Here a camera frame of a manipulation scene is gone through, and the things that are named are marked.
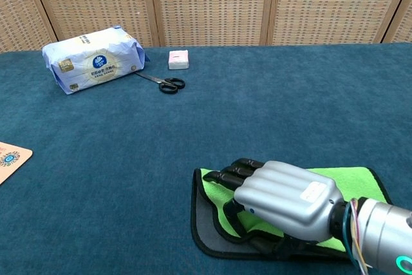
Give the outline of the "blue felt table cover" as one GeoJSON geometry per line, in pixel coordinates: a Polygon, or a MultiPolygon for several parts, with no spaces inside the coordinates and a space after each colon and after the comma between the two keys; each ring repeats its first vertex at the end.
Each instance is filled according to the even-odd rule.
{"type": "Polygon", "coordinates": [[[367,166],[412,209],[412,43],[167,48],[145,72],[66,95],[41,52],[0,54],[0,142],[32,157],[0,185],[0,275],[355,275],[349,263],[212,258],[192,173],[238,158],[367,166]]]}

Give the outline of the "small white pink box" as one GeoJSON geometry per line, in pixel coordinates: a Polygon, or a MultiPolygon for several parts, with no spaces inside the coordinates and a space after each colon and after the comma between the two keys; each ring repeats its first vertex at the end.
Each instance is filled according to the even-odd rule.
{"type": "Polygon", "coordinates": [[[168,68],[170,70],[186,70],[189,68],[188,50],[172,50],[169,52],[168,68]]]}

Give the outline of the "cartoon girl mouse pad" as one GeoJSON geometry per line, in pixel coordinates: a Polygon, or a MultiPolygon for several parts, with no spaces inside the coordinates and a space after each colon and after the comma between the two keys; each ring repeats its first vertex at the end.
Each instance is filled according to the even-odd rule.
{"type": "Polygon", "coordinates": [[[15,173],[31,156],[33,151],[0,142],[0,185],[15,173]]]}

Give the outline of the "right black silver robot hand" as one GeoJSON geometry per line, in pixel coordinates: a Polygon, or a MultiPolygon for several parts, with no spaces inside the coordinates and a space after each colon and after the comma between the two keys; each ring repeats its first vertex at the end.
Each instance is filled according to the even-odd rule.
{"type": "Polygon", "coordinates": [[[248,233],[239,218],[242,212],[283,233],[278,242],[267,237],[252,240],[267,256],[285,259],[315,252],[317,244],[331,238],[344,241],[347,203],[332,178],[285,162],[240,158],[202,179],[232,191],[223,214],[238,236],[248,233]]]}

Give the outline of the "white blue tissue pack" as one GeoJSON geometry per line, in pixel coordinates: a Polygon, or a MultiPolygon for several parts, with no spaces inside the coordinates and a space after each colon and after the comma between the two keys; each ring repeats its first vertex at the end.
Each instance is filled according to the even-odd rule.
{"type": "Polygon", "coordinates": [[[149,60],[121,26],[47,44],[42,56],[67,95],[143,70],[149,60]]]}

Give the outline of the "black handled scissors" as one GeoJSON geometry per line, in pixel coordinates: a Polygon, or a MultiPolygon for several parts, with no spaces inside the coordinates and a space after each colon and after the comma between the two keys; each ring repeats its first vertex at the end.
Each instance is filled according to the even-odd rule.
{"type": "Polygon", "coordinates": [[[162,93],[175,94],[178,92],[178,90],[185,87],[185,81],[176,77],[160,79],[158,77],[143,74],[142,72],[135,72],[135,74],[149,81],[157,83],[158,88],[162,93]]]}

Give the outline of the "bamboo folding screen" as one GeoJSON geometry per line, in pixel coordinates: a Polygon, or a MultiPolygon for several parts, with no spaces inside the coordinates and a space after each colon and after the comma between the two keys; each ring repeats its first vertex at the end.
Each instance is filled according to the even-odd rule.
{"type": "Polygon", "coordinates": [[[0,0],[0,53],[114,25],[145,47],[412,43],[412,0],[0,0]]]}

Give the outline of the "grey green microfibre cloth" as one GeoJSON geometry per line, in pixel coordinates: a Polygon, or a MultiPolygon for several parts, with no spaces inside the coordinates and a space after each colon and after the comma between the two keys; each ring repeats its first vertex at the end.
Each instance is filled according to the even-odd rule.
{"type": "MultiPolygon", "coordinates": [[[[313,171],[334,179],[347,200],[365,197],[392,202],[378,174],[368,167],[324,167],[313,171]]],[[[196,168],[192,179],[191,232],[197,246],[217,258],[274,260],[271,250],[282,240],[282,231],[243,211],[239,220],[247,233],[238,236],[223,212],[233,192],[205,181],[203,176],[208,172],[208,169],[196,168]]]]}

